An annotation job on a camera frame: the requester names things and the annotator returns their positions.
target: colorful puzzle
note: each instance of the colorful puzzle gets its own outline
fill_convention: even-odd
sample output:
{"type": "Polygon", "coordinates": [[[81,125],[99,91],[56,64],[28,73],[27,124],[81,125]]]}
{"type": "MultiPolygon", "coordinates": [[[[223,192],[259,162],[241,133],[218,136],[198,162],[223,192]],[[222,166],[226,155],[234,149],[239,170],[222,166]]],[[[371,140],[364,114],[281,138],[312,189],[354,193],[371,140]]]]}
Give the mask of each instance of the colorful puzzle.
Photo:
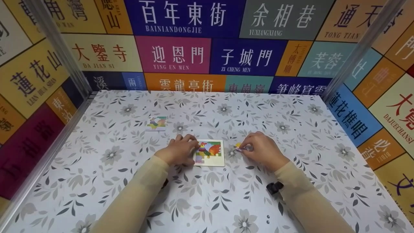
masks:
{"type": "Polygon", "coordinates": [[[166,116],[150,116],[146,131],[165,131],[166,116]]]}
{"type": "Polygon", "coordinates": [[[224,167],[223,140],[199,140],[199,145],[194,152],[196,166],[224,167]]]}

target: person's right hand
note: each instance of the person's right hand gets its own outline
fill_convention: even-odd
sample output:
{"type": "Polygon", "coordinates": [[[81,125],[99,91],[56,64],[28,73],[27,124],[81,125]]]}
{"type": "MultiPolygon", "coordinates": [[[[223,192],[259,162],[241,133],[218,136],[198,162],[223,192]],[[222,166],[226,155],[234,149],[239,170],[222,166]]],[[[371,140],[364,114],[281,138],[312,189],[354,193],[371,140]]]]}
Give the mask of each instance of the person's right hand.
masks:
{"type": "Polygon", "coordinates": [[[245,156],[265,165],[273,172],[285,166],[290,161],[282,154],[273,139],[260,131],[247,135],[241,143],[240,149],[245,156]],[[252,151],[244,149],[248,144],[253,147],[252,151]]]}

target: table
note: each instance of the table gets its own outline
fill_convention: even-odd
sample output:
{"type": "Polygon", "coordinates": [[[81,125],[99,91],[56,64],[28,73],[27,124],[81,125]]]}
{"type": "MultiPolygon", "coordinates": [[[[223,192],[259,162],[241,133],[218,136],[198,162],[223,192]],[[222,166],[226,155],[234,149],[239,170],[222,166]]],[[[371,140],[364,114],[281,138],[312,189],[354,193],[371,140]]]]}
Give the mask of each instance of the table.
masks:
{"type": "Polygon", "coordinates": [[[171,168],[140,232],[303,232],[266,185],[274,175],[235,151],[262,131],[356,232],[414,232],[319,96],[101,91],[7,232],[89,231],[135,171],[176,134],[224,140],[225,167],[171,168]],[[164,132],[145,132],[167,116],[164,132]]]}

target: black clip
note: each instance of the black clip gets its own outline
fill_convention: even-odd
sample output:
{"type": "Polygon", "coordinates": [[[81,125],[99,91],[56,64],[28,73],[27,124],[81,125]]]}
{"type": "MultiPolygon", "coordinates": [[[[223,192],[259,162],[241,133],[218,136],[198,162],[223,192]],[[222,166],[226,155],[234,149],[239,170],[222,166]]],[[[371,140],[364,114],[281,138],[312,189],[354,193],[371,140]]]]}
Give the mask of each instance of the black clip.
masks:
{"type": "Polygon", "coordinates": [[[279,192],[283,188],[283,184],[281,182],[270,183],[266,185],[266,189],[269,191],[270,195],[274,195],[275,193],[279,192]]]}

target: blue sign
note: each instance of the blue sign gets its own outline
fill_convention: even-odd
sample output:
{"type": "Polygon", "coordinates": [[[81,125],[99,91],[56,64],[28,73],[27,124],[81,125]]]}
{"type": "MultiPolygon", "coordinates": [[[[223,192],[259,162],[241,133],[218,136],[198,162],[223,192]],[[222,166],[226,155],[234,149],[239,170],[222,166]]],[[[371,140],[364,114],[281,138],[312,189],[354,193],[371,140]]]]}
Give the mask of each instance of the blue sign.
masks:
{"type": "Polygon", "coordinates": [[[372,67],[381,59],[381,54],[373,49],[369,49],[364,57],[354,67],[350,76],[345,79],[347,87],[353,91],[362,79],[369,73],[372,67]]]}
{"type": "Polygon", "coordinates": [[[275,77],[269,93],[321,95],[331,80],[331,78],[275,77]]]}
{"type": "Polygon", "coordinates": [[[122,72],[122,76],[124,77],[125,86],[128,90],[147,90],[144,73],[122,72]]]}
{"type": "Polygon", "coordinates": [[[274,76],[285,40],[212,39],[210,74],[274,76]]]}
{"type": "Polygon", "coordinates": [[[127,89],[121,72],[83,71],[83,74],[94,91],[127,89]]]}
{"type": "Polygon", "coordinates": [[[345,84],[339,87],[327,106],[356,147],[382,129],[345,84]]]}
{"type": "Polygon", "coordinates": [[[355,46],[354,43],[315,41],[298,76],[335,77],[355,46]]]}
{"type": "Polygon", "coordinates": [[[125,0],[134,35],[239,35],[246,0],[125,0]]]}

